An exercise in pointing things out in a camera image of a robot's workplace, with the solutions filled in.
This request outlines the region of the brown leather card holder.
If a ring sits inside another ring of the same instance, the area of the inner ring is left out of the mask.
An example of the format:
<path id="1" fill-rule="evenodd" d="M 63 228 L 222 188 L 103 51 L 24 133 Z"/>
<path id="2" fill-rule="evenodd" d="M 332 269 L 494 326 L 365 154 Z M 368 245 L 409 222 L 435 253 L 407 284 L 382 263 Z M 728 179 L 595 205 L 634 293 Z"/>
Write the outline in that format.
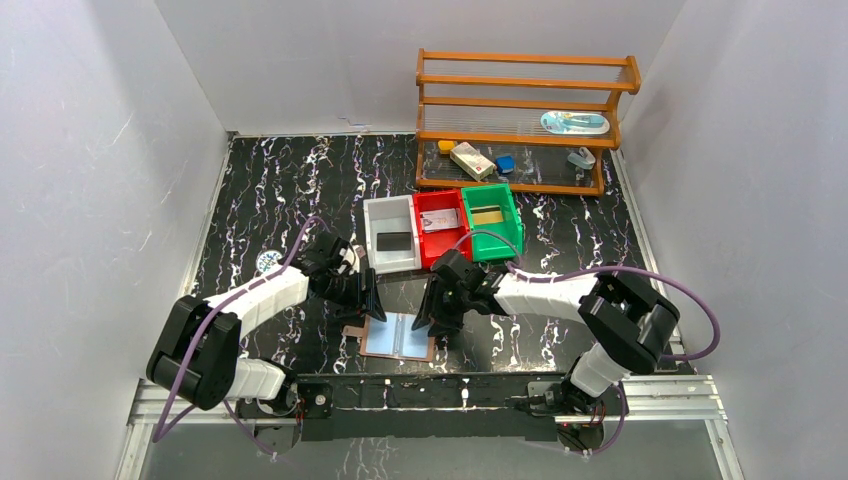
<path id="1" fill-rule="evenodd" d="M 367 317 L 363 327 L 345 326 L 346 337 L 361 340 L 359 353 L 403 361 L 430 362 L 435 354 L 435 338 L 424 328 L 412 329 L 416 316 L 405 313 L 387 313 L 385 322 Z"/>

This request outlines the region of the grey numbered credit card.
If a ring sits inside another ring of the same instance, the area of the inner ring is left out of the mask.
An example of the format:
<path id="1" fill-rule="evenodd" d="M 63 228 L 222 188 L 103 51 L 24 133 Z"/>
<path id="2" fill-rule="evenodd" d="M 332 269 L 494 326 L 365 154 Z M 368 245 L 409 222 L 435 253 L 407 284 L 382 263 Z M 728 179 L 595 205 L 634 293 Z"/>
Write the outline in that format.
<path id="1" fill-rule="evenodd" d="M 419 214 L 421 230 L 425 233 L 450 230 L 462 226 L 459 211 L 455 208 L 426 210 Z"/>

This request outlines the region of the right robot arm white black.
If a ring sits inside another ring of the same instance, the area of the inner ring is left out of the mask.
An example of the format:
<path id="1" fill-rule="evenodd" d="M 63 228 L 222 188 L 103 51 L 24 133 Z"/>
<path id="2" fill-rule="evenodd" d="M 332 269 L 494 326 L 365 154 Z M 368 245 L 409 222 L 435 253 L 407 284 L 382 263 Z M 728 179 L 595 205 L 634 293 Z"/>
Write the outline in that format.
<path id="1" fill-rule="evenodd" d="M 604 266 L 572 275 L 531 274 L 514 265 L 487 270 L 452 249 L 431 266 L 412 327 L 445 336 L 462 328 L 469 311 L 585 324 L 595 343 L 579 356 L 558 394 L 577 414 L 590 413 L 629 374 L 652 374 L 680 317 L 641 269 Z"/>

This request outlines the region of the black card in white bin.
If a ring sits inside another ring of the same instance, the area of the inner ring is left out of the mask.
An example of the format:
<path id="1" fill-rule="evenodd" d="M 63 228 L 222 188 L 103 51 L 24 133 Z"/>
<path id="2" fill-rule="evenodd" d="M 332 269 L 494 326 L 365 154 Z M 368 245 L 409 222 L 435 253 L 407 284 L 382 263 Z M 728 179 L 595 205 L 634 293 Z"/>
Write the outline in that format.
<path id="1" fill-rule="evenodd" d="M 380 232 L 376 236 L 376 250 L 379 252 L 412 250 L 413 243 L 411 232 Z"/>

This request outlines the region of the gold card in green bin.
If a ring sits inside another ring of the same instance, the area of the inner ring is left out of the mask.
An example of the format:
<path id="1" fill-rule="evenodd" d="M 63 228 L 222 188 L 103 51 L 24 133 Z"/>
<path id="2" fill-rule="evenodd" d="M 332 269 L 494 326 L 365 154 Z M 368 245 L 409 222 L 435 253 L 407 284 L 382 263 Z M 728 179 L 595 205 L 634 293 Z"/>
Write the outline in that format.
<path id="1" fill-rule="evenodd" d="M 498 224 L 504 221 L 504 214 L 497 205 L 475 207 L 471 209 L 471 220 L 475 226 Z"/>

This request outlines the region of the red plastic bin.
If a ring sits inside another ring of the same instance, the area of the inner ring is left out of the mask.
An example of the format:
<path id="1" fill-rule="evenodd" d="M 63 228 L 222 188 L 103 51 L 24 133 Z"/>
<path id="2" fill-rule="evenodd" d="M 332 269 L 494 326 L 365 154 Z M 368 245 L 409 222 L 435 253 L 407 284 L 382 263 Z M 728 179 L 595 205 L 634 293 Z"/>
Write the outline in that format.
<path id="1" fill-rule="evenodd" d="M 465 204 L 461 191 L 452 189 L 414 194 L 413 206 L 421 265 L 429 270 L 439 257 L 470 232 Z"/>

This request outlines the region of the green plastic bin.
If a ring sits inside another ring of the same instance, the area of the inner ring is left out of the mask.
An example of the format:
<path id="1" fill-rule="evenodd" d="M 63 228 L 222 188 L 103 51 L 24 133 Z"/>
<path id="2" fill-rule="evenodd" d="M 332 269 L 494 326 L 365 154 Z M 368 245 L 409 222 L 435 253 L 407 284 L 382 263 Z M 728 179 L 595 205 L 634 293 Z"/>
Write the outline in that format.
<path id="1" fill-rule="evenodd" d="M 524 224 L 518 213 L 514 195 L 507 184 L 488 184 L 461 190 L 472 231 L 494 232 L 502 240 L 488 234 L 471 237 L 474 261 L 493 261 L 524 253 Z"/>

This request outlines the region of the white plastic bin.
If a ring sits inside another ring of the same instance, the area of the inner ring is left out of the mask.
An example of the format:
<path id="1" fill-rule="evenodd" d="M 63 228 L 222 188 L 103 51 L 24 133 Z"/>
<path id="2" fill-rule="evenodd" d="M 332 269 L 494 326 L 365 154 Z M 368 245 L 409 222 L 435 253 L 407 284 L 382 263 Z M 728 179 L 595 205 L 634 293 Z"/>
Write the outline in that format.
<path id="1" fill-rule="evenodd" d="M 419 270 L 419 234 L 411 195 L 365 200 L 363 215 L 369 266 L 377 274 Z"/>

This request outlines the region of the blue patterned can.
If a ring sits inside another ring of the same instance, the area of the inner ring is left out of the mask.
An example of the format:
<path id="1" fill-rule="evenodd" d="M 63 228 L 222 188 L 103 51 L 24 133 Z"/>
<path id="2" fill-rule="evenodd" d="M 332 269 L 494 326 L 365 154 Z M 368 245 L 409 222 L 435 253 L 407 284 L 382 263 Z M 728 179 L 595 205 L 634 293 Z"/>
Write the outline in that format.
<path id="1" fill-rule="evenodd" d="M 278 250 L 264 250 L 255 260 L 256 271 L 264 275 L 279 265 L 284 260 L 283 254 Z"/>

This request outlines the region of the white cardboard box on shelf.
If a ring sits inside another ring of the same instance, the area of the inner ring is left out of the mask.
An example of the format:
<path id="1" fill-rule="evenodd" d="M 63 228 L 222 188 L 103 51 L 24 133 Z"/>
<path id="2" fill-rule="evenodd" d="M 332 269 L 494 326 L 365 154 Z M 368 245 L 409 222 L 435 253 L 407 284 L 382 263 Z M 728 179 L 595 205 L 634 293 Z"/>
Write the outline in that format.
<path id="1" fill-rule="evenodd" d="M 491 160 L 467 142 L 454 146 L 449 156 L 467 175 L 478 182 L 496 170 L 496 165 Z"/>

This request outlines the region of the small yellow block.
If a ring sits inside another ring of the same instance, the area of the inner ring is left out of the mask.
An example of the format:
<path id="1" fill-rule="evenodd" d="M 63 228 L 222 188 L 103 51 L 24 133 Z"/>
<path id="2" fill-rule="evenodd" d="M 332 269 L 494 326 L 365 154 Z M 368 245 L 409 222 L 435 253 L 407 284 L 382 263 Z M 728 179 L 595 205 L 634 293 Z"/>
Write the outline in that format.
<path id="1" fill-rule="evenodd" d="M 441 155 L 449 155 L 456 147 L 456 142 L 452 140 L 439 140 L 437 142 L 437 147 Z"/>

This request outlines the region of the wooden orange shelf rack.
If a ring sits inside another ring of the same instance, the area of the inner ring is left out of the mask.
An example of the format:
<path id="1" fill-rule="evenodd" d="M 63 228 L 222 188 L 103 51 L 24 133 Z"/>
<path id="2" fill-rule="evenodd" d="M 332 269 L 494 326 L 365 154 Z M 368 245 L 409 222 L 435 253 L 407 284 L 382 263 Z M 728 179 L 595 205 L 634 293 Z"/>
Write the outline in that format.
<path id="1" fill-rule="evenodd" d="M 619 106 L 642 86 L 635 56 L 598 57 L 482 53 L 420 49 L 415 134 L 415 179 L 423 188 L 478 185 L 448 155 L 439 140 L 467 142 L 490 160 L 511 155 L 509 175 L 489 175 L 522 193 L 601 196 L 606 189 L 605 154 L 621 146 Z M 554 135 L 540 125 L 548 111 L 603 115 L 610 130 L 598 136 Z M 587 147 L 591 170 L 567 160 Z"/>

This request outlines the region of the light blue tape dispenser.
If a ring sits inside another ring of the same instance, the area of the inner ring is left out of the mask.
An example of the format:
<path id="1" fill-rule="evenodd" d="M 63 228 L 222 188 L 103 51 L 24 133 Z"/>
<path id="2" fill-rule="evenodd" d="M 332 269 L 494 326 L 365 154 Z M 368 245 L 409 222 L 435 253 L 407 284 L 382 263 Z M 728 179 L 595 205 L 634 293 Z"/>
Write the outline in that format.
<path id="1" fill-rule="evenodd" d="M 569 163 L 583 170 L 591 170 L 596 164 L 595 155 L 587 147 L 579 147 L 567 156 Z"/>

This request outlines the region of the teal packaged tool on shelf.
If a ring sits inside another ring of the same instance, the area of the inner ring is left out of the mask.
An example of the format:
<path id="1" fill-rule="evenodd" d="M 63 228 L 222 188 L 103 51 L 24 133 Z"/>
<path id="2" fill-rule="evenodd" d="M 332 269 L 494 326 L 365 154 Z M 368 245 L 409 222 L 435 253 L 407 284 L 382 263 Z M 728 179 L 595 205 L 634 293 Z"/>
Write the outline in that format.
<path id="1" fill-rule="evenodd" d="M 609 121 L 593 112 L 548 111 L 540 117 L 540 125 L 554 135 L 598 136 L 610 130 Z"/>

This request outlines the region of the black metal base frame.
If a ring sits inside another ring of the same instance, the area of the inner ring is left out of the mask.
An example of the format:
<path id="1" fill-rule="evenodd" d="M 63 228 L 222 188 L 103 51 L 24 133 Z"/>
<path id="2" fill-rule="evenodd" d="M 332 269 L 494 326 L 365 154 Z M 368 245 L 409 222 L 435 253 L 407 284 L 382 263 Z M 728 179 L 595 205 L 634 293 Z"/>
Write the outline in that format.
<path id="1" fill-rule="evenodd" d="M 488 372 L 306 374 L 281 405 L 239 400 L 235 411 L 291 426 L 298 441 L 506 437 L 590 456 L 617 440 L 630 408 L 620 384 L 591 398 L 563 373 Z"/>

